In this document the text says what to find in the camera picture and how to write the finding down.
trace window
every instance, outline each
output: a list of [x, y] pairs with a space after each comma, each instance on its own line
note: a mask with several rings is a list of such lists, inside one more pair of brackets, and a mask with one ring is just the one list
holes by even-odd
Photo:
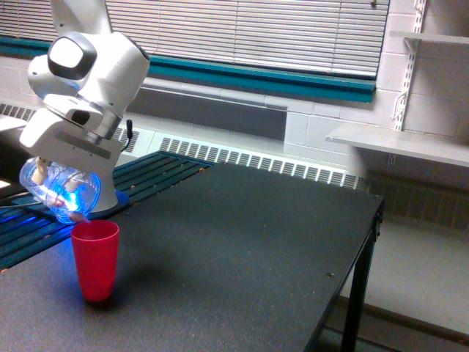
[[[373, 81], [389, 0], [106, 0], [106, 5], [114, 30], [163, 59]], [[55, 37], [49, 1], [0, 0], [1, 6], [0, 35]]]

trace table surface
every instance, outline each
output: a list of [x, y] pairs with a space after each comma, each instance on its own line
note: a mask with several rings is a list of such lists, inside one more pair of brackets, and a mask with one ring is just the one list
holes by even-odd
[[70, 240], [2, 273], [1, 350], [303, 351], [381, 202], [215, 165], [112, 218], [105, 304], [83, 302]]

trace red cup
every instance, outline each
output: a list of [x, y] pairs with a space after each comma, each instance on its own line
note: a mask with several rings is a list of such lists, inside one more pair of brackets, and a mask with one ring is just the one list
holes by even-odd
[[106, 220], [81, 222], [72, 230], [72, 246], [83, 297], [104, 301], [116, 278], [119, 226]]

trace clear plastic bottle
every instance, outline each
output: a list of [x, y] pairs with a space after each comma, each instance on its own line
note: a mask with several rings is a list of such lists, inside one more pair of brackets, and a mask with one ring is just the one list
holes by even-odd
[[20, 183], [63, 224], [73, 223], [73, 213], [87, 216], [100, 195], [97, 175], [39, 158], [31, 158], [23, 165]]

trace window sill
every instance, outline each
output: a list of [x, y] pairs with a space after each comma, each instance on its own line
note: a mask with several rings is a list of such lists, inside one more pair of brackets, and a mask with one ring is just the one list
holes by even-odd
[[[33, 57], [47, 53], [50, 43], [0, 37], [0, 54]], [[308, 73], [293, 73], [257, 67], [151, 56], [149, 74], [164, 78], [184, 79], [200, 84], [262, 90], [272, 95], [295, 95], [371, 103], [375, 82]]]

